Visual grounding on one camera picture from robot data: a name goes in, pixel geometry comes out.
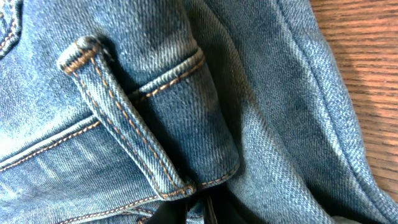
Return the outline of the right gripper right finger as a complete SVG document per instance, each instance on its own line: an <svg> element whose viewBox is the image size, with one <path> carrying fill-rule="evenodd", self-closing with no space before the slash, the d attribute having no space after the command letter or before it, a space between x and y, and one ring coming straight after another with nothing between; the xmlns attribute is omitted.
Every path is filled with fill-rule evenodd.
<svg viewBox="0 0 398 224"><path fill-rule="evenodd" d="M204 224L248 224L234 206L226 188L211 188L203 196Z"/></svg>

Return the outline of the light blue denim jeans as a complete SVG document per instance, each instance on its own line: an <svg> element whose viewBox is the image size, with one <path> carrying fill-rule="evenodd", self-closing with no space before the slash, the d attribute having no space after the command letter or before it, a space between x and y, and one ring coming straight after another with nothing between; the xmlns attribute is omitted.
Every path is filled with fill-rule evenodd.
<svg viewBox="0 0 398 224"><path fill-rule="evenodd" d="M1 222L396 223L309 1L2 1Z"/></svg>

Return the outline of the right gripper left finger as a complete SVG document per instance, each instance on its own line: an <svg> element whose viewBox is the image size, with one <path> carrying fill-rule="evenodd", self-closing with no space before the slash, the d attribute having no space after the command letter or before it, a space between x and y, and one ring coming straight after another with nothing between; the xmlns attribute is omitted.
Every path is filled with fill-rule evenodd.
<svg viewBox="0 0 398 224"><path fill-rule="evenodd" d="M164 201L148 219L148 224L186 224L187 201Z"/></svg>

